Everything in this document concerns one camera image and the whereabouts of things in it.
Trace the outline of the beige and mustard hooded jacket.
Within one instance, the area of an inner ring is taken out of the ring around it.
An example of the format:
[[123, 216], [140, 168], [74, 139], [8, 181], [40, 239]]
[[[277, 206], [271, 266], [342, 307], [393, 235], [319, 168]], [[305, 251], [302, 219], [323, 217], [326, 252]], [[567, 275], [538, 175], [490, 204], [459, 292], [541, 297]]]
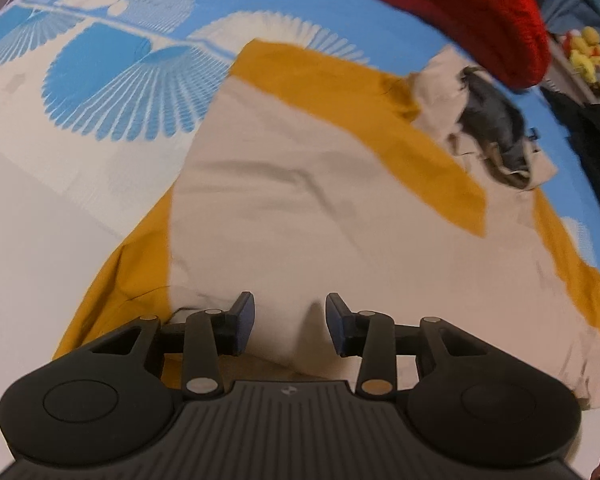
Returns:
[[495, 180], [441, 79], [251, 41], [173, 185], [111, 254], [58, 347], [252, 292], [246, 370], [355, 380], [324, 301], [443, 318], [600, 407], [600, 271], [539, 188]]

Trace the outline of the black clothes pile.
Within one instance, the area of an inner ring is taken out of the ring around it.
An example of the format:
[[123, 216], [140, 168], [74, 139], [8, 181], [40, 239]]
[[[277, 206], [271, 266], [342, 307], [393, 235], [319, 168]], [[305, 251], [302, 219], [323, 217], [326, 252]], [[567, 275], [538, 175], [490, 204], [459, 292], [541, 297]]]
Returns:
[[565, 93], [545, 87], [541, 92], [558, 122], [568, 130], [569, 144], [600, 203], [600, 104], [578, 104]]

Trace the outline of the blue and white bedsheet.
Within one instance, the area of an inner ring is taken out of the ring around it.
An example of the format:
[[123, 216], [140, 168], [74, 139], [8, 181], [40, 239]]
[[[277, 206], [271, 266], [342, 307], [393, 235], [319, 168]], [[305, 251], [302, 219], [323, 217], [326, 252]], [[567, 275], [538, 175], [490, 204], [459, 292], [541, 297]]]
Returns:
[[[403, 78], [429, 70], [464, 133], [455, 73], [465, 52], [378, 0], [12, 4], [0, 13], [0, 396], [62, 356], [98, 272], [178, 178], [230, 68], [256, 40]], [[556, 148], [562, 128], [539, 91], [515, 102], [540, 134], [523, 190], [545, 194], [600, 271], [588, 232], [559, 199], [571, 188]], [[9, 459], [0, 434], [0, 471]]]

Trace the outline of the yellow plush toys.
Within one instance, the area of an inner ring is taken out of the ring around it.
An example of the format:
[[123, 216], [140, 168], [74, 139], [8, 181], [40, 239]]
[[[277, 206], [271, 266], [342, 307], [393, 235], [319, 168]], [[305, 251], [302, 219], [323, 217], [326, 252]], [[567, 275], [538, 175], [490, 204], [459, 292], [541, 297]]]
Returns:
[[600, 33], [591, 26], [571, 29], [562, 40], [562, 50], [584, 82], [600, 92]]

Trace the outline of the red folded blanket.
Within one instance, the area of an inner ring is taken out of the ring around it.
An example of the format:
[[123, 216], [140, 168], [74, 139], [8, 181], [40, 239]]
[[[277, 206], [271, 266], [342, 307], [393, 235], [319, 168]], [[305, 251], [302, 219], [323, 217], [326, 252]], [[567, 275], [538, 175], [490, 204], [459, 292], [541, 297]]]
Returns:
[[538, 84], [550, 48], [535, 0], [381, 0], [441, 30], [506, 87]]

